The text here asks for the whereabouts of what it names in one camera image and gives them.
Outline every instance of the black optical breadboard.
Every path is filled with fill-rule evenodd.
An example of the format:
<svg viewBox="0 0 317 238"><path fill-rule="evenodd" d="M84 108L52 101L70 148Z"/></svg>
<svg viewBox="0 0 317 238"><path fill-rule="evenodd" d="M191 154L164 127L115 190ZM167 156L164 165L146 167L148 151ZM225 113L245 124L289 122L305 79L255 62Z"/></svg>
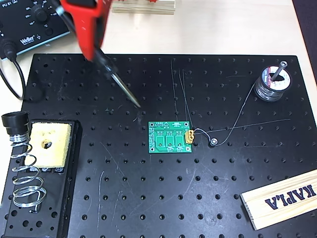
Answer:
<svg viewBox="0 0 317 238"><path fill-rule="evenodd" d="M34 55L30 70L22 107L30 119L79 120L83 127L68 237L317 236L316 211L254 231L239 197L317 168L317 129L297 57L110 57L140 109L82 55ZM149 154L149 121L191 120L221 130L210 133L221 143L262 70L281 60L291 88L276 103L252 92L224 145L209 147L199 134L192 153ZM20 231L27 219L3 223Z"/></svg>

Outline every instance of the black cable cord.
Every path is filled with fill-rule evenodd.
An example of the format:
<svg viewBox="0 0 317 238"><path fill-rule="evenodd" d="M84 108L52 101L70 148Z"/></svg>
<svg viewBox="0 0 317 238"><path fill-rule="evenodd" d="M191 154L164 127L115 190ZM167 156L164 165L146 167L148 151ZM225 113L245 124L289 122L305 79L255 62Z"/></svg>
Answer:
<svg viewBox="0 0 317 238"><path fill-rule="evenodd" d="M8 87L8 89L11 91L11 93L19 100L23 100L24 99L24 95L25 95L25 90L26 90L26 84L25 84L25 80L24 80L24 76L23 76L23 72L22 69L20 67L20 65L18 64L17 61L13 61L14 66L16 67L16 69L18 70L18 73L20 75L20 79L21 79L21 83L22 83L22 96L20 97L15 91L14 89L11 87L11 85L9 84L8 80L6 79L4 73L2 72L1 68L0 68L0 75L1 78L3 79L4 83L6 84L6 86Z"/></svg>

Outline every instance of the desk surface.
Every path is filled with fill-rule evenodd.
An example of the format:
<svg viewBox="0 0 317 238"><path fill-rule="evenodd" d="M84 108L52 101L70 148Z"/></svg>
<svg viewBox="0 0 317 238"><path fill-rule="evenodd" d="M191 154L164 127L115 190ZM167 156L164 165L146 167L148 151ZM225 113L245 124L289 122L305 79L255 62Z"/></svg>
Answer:
<svg viewBox="0 0 317 238"><path fill-rule="evenodd" d="M314 114L317 89L292 0L176 0L175 15L110 14L102 47L116 54L296 55ZM79 53L74 36L18 57L25 78L35 53ZM11 85L22 91L14 66L0 62ZM0 81L0 114L19 111L17 100ZM11 147L0 126L2 195Z"/></svg>

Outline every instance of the yellow connector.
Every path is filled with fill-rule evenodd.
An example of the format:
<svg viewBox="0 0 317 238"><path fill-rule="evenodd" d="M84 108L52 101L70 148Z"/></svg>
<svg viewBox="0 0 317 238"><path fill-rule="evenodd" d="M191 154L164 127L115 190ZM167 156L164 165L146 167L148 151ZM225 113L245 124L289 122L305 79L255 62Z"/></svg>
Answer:
<svg viewBox="0 0 317 238"><path fill-rule="evenodd" d="M189 130L187 132L185 132L185 141L187 144L193 144L194 141L194 131L193 130Z"/></svg>

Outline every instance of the green circuit board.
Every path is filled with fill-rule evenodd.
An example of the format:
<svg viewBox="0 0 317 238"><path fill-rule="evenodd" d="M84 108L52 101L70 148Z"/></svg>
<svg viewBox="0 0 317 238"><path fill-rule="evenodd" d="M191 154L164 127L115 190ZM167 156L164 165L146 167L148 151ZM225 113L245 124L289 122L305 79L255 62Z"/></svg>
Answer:
<svg viewBox="0 0 317 238"><path fill-rule="evenodd" d="M192 144L185 142L188 121L150 121L149 153L191 153Z"/></svg>

